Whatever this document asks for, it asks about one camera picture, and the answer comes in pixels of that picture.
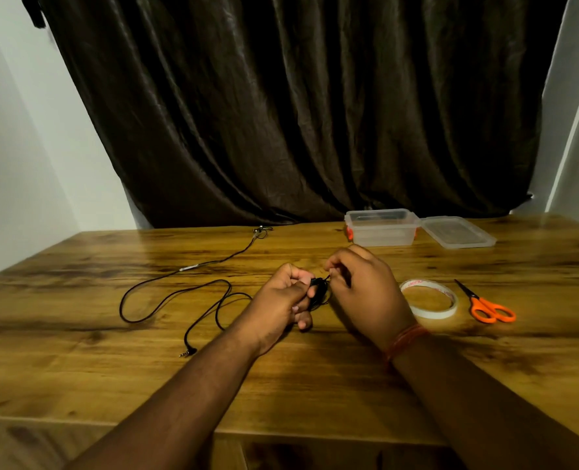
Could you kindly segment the person's right forearm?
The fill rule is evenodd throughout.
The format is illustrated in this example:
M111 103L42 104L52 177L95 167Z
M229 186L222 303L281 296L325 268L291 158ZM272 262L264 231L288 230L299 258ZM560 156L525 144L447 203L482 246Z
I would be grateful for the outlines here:
M391 362L468 470L579 470L579 435L430 334Z

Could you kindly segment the clear plastic container lid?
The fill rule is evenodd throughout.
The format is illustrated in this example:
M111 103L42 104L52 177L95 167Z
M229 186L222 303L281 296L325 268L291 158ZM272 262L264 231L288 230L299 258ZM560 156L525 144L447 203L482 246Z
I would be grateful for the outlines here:
M462 217L427 217L420 220L420 225L445 249L472 249L496 244L496 238Z

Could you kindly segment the orange handled scissors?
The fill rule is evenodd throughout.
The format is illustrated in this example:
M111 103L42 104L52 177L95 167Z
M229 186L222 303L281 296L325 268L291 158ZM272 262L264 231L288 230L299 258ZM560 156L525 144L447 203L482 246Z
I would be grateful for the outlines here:
M457 279L455 280L455 283L468 297L470 302L469 313L478 322L493 324L497 322L513 323L516 321L516 314L509 308L478 296Z

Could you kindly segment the person's right hand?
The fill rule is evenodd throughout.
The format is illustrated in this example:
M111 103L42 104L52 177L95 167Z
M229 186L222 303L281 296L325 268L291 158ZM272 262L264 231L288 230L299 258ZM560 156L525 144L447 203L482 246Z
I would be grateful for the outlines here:
M417 323L391 268L376 255L366 290L350 294L332 292L332 295L350 324L380 351L384 351L399 332Z

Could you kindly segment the person's left forearm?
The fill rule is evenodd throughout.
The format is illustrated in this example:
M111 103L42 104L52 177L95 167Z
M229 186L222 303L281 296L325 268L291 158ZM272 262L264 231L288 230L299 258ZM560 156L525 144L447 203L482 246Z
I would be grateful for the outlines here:
M66 470L184 470L269 348L246 329L222 333Z

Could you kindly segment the person's left hand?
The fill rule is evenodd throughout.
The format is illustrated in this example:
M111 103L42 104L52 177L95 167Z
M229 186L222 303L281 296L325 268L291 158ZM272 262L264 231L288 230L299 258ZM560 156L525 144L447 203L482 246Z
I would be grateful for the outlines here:
M267 353L286 329L297 325L306 332L312 327L309 307L315 293L316 286L311 284L280 284L278 269L231 324L231 335L257 358Z

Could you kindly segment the dark brown curtain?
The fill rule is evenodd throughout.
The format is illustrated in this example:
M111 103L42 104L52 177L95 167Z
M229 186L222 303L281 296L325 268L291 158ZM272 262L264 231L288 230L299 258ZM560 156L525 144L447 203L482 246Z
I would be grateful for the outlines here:
M502 217L567 0L21 0L155 228Z

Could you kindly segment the white tape roll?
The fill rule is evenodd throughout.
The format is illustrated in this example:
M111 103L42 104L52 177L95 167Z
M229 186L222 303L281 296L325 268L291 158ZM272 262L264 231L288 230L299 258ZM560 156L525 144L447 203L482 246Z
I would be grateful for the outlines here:
M458 310L458 297L448 287L426 279L411 279L400 285L411 312L421 320L442 321Z

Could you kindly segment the clear plastic container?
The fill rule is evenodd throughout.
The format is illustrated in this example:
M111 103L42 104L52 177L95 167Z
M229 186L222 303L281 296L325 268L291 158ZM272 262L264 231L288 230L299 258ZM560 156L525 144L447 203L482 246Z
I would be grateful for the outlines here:
M362 247L411 245L420 219L407 209L349 211L345 214L346 235Z

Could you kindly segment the orange thread wristband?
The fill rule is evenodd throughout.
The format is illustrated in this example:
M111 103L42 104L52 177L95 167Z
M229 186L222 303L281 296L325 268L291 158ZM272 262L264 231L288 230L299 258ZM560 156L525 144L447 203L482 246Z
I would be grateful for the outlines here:
M417 338L430 334L424 326L419 323L406 327L399 332L394 340L383 351L383 357L387 365L392 363L392 360L408 348Z

